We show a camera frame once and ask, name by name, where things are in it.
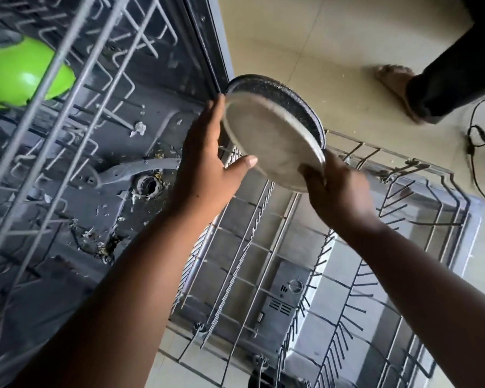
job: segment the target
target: person's left hand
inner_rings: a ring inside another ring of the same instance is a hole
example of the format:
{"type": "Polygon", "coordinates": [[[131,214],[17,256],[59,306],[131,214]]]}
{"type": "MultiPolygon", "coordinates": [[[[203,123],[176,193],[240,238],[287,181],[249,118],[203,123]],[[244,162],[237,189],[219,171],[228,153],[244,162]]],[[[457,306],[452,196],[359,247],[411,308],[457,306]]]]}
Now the person's left hand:
{"type": "Polygon", "coordinates": [[[244,156],[224,168],[218,158],[218,139],[224,95],[209,101],[192,124],[183,143],[183,159],[171,192],[169,208],[210,223],[228,204],[257,157],[244,156]]]}

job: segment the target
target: leg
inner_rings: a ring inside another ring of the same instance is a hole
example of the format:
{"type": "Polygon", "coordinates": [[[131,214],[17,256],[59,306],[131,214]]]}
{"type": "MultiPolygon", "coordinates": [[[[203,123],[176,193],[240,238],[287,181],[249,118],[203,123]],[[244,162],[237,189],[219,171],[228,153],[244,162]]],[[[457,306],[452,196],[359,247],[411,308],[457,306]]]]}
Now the leg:
{"type": "Polygon", "coordinates": [[[485,95],[485,20],[473,25],[422,74],[409,76],[410,71],[386,65],[377,77],[404,100],[415,120],[437,123],[485,95]]]}

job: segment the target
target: person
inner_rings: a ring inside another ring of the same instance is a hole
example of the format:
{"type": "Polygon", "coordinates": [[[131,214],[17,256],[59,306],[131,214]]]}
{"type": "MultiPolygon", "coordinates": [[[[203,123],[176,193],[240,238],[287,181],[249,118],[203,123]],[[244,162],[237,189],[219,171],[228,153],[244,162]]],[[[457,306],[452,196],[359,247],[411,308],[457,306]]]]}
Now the person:
{"type": "MultiPolygon", "coordinates": [[[[144,386],[190,250],[257,161],[223,167],[223,111],[219,96],[191,126],[164,211],[12,387],[144,386]]],[[[362,256],[453,384],[485,387],[485,294],[381,222],[364,174],[329,152],[326,159],[324,174],[300,169],[317,214],[362,256]]]]}
{"type": "Polygon", "coordinates": [[[384,65],[375,77],[404,103],[418,123],[438,123],[456,108],[485,95],[485,17],[420,74],[384,65]]]}

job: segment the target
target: person's left arm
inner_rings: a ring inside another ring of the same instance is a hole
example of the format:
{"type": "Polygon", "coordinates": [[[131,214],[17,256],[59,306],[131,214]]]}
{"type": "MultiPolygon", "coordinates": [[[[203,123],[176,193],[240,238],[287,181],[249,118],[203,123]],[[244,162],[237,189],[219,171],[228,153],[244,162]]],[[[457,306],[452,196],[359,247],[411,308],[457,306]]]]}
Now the person's left arm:
{"type": "Polygon", "coordinates": [[[192,125],[171,198],[90,298],[18,374],[12,386],[143,387],[194,243],[257,159],[227,169],[218,138],[224,97],[192,125]]]}

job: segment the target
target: power cord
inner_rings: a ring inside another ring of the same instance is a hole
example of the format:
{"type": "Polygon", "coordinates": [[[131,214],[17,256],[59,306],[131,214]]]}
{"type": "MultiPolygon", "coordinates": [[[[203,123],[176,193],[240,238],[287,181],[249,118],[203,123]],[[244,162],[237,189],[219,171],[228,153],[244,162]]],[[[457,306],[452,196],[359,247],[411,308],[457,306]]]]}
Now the power cord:
{"type": "Polygon", "coordinates": [[[476,113],[476,110],[478,109],[479,105],[481,105],[483,102],[485,102],[485,98],[480,100],[472,110],[471,120],[469,121],[469,128],[467,130],[466,154],[470,156],[471,173],[472,173],[472,179],[473,179],[474,185],[478,189],[479,193],[481,193],[481,195],[485,199],[485,194],[483,193],[483,190],[481,190],[481,188],[479,187],[478,179],[476,178],[476,168],[474,167],[474,154],[476,154],[476,149],[479,147],[485,146],[485,131],[481,126],[473,125],[474,114],[476,113]],[[473,130],[475,130],[478,133],[478,136],[481,139],[481,144],[474,144],[474,142],[472,141],[473,130]]]}

